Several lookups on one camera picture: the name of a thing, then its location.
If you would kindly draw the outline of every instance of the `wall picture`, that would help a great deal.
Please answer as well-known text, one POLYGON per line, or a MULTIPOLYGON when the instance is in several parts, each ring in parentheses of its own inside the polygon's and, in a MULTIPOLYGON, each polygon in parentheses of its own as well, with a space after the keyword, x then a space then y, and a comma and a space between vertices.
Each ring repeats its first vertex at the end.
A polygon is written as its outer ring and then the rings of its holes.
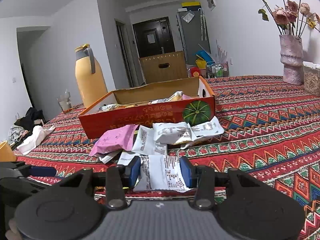
POLYGON ((207 0, 208 2, 208 7, 212 11, 216 7, 216 3, 214 0, 207 0))

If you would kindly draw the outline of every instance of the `gray refrigerator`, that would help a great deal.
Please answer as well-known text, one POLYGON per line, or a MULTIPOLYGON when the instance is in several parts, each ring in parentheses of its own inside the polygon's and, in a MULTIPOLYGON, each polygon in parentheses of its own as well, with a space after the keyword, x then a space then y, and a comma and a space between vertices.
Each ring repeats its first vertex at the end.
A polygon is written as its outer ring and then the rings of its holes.
POLYGON ((200 11, 192 11, 195 15, 190 22, 186 22, 183 18, 188 12, 178 12, 177 20, 182 40, 183 52, 186 59, 186 63, 189 65, 196 65, 196 59, 198 58, 195 54, 202 50, 198 43, 209 53, 210 45, 209 38, 205 40, 203 30, 203 40, 201 40, 201 20, 200 11))

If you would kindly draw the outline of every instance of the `pink ceramic vase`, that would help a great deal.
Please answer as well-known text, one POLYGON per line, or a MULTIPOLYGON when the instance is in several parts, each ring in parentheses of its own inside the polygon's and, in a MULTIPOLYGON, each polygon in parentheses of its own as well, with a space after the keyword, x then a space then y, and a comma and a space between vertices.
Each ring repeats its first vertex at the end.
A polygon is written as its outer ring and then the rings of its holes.
POLYGON ((301 38, 280 35, 281 62, 284 64, 283 81, 292 85, 303 84, 303 49, 301 38))

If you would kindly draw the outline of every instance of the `cardboard box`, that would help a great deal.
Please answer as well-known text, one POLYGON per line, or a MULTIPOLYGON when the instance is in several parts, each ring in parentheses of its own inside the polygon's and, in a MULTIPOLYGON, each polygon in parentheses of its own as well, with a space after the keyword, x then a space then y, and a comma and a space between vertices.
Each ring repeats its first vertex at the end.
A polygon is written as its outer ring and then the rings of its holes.
POLYGON ((147 84, 188 77, 183 51, 140 58, 140 64, 147 84))
POLYGON ((87 137, 94 139, 101 137, 107 130, 127 124, 135 123, 152 127, 154 122, 183 122, 183 111, 190 107, 190 103, 197 106, 206 105, 208 109, 206 115, 210 120, 215 115, 213 92, 203 77, 157 82, 141 87, 112 91, 85 109, 79 115, 79 119, 87 137), (150 101, 156 99, 168 98, 176 91, 183 91, 191 99, 149 104, 150 101), (101 106, 109 104, 135 104, 137 106, 98 112, 101 106))

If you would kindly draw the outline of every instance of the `tablecloth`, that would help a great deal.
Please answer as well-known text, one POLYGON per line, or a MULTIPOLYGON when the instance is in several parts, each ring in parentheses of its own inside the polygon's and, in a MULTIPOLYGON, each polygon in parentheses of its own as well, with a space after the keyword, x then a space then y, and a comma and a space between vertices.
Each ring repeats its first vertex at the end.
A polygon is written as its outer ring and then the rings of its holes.
MULTIPOLYGON (((236 167, 276 190, 294 198, 306 213, 299 239, 320 239, 320 98, 302 86, 284 83, 281 76, 239 76, 208 79, 216 97, 216 116, 225 133, 211 142, 187 150, 173 149, 170 155, 187 156, 195 165, 216 171, 236 167)), ((107 165, 88 153, 96 140, 88 139, 75 107, 46 126, 56 129, 42 144, 18 160, 53 166, 55 178, 32 178, 53 184, 84 168, 105 171, 107 165)), ((129 199, 190 198, 190 193, 128 192, 129 199)), ((216 201, 225 191, 216 189, 216 201)))

